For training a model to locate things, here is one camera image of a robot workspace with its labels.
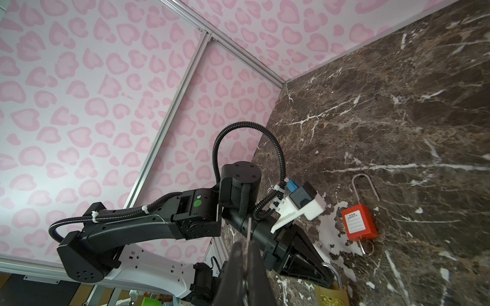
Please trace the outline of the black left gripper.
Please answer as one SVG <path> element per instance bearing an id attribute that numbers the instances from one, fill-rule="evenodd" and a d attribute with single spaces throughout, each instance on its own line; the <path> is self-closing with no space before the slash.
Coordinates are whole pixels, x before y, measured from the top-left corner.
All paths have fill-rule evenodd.
<path id="1" fill-rule="evenodd" d="M 304 230 L 296 224 L 273 234 L 264 249 L 266 269 L 332 288 L 334 273 L 323 262 Z"/>

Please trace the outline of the red safety padlock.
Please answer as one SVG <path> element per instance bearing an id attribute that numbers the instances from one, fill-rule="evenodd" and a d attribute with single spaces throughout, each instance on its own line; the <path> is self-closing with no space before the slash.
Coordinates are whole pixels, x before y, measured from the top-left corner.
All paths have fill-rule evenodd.
<path id="1" fill-rule="evenodd" d="M 363 205 L 361 203 L 361 197 L 359 196 L 359 193 L 357 191 L 356 179 L 358 179 L 359 177 L 367 178 L 376 199 L 380 201 L 380 197 L 377 193 L 376 187 L 367 174 L 359 173 L 352 177 L 352 189 L 354 195 L 356 196 L 358 204 L 351 208 L 342 210 L 341 216 L 347 232 L 347 238 L 352 242 L 356 242 L 357 244 L 360 240 L 373 240 L 378 237 L 378 232 L 376 230 L 375 223 L 373 222 L 373 219 L 371 217 L 370 210 L 367 208 L 366 205 Z"/>

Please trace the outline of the silver red-lock key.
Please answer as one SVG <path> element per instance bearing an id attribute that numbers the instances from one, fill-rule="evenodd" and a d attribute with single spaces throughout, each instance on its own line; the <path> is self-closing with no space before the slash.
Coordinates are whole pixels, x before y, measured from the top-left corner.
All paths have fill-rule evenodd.
<path id="1" fill-rule="evenodd" d="M 363 256 L 371 256 L 375 252 L 375 245 L 372 240 L 363 239 L 358 242 Z"/>

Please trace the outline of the aluminium diagonal frame bar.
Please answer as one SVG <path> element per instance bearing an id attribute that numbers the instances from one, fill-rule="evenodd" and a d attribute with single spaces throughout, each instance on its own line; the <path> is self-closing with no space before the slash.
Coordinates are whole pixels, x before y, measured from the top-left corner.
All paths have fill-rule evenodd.
<path id="1" fill-rule="evenodd" d="M 200 36 L 200 40 L 197 44 L 197 48 L 193 54 L 193 57 L 191 58 L 190 64 L 186 69 L 185 74 L 182 78 L 181 84 L 178 87 L 178 90 L 176 91 L 176 94 L 172 100 L 172 103 L 170 104 L 170 107 L 163 120 L 163 123 L 160 126 L 160 129 L 158 130 L 154 142 L 152 143 L 152 146 L 148 152 L 147 158 L 143 163 L 139 176 L 137 177 L 132 187 L 132 190 L 128 195 L 128 198 L 126 199 L 125 206 L 124 206 L 125 209 L 129 209 L 135 206 L 138 197 L 141 191 L 143 190 L 145 181 L 149 177 L 153 164 L 156 158 L 158 157 L 159 151 L 162 147 L 165 137 L 167 136 L 167 133 L 172 126 L 172 122 L 174 121 L 178 108 L 180 107 L 182 99 L 184 98 L 186 91 L 190 85 L 191 79 L 204 54 L 205 48 L 207 47 L 210 40 L 211 40 L 211 35 L 208 32 L 203 31 L 202 35 Z"/>

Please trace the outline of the brass padlock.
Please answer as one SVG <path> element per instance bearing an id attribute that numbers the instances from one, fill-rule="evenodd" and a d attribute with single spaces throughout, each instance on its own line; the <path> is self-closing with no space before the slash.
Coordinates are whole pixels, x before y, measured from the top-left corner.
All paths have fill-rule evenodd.
<path id="1" fill-rule="evenodd" d="M 326 269 L 334 275 L 333 287 L 327 289 L 318 285 L 314 285 L 315 296 L 318 305 L 323 306 L 349 306 L 349 296 L 347 287 L 343 285 L 341 274 L 330 263 L 322 264 Z"/>

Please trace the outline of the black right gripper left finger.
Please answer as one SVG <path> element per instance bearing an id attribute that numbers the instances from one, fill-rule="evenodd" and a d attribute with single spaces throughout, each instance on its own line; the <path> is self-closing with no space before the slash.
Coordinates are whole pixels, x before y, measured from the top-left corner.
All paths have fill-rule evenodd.
<path id="1" fill-rule="evenodd" d="M 244 291 L 244 256 L 242 243 L 233 244 L 229 260 L 224 269 L 224 275 L 214 297 L 215 306 L 243 305 Z"/>

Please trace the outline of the aluminium corner frame post left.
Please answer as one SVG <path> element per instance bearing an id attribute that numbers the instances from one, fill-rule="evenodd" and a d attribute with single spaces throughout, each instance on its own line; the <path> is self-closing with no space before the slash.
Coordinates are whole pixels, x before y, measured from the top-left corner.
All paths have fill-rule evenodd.
<path id="1" fill-rule="evenodd" d="M 185 19 L 193 27 L 203 30 L 211 35 L 222 47 L 227 49 L 234 56 L 238 57 L 242 62 L 253 69 L 257 74 L 273 83 L 276 87 L 282 88 L 285 81 L 277 75 L 273 70 L 268 68 L 257 58 L 253 57 L 248 51 L 239 46 L 235 41 L 229 38 L 225 33 L 214 27 L 210 22 L 205 20 L 198 13 L 187 7 L 181 1 L 162 0 L 162 3 L 178 16 Z"/>

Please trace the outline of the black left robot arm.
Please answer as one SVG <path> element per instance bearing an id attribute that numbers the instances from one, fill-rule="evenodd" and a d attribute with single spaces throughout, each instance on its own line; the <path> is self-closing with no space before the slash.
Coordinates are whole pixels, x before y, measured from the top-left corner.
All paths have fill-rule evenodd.
<path id="1" fill-rule="evenodd" d="M 269 197 L 278 203 L 276 219 L 263 214 L 256 200 L 261 178 L 253 163 L 226 164 L 214 187 L 169 193 L 150 205 L 124 210 L 108 210 L 97 202 L 79 218 L 55 222 L 48 232 L 58 243 L 67 275 L 81 283 L 108 279 L 143 284 L 193 305 L 273 305 L 269 270 L 332 288 L 339 277 L 294 224 L 300 215 L 313 219 L 323 213 L 325 201 L 309 183 L 284 196 L 286 183 L 281 182 Z M 205 263 L 183 264 L 141 247 L 148 240 L 219 237 L 223 223 L 251 244 L 247 254 L 235 244 L 219 276 Z"/>

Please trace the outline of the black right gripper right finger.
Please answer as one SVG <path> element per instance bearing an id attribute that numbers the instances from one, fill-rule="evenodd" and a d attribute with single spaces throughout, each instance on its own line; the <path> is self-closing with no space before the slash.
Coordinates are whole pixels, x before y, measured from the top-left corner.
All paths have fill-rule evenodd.
<path id="1" fill-rule="evenodd" d="M 255 241 L 249 243 L 246 255 L 246 300 L 250 306 L 277 305 L 259 246 Z"/>

